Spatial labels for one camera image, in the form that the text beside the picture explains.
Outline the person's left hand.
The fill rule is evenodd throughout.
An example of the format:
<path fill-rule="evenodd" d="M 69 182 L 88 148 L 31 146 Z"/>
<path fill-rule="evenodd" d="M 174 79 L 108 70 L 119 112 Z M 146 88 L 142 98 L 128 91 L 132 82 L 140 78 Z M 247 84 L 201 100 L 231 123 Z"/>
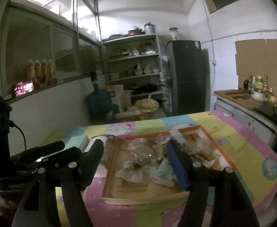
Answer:
<path fill-rule="evenodd" d="M 18 203 L 4 199 L 0 196 L 0 216 L 12 213 L 18 207 Z"/>

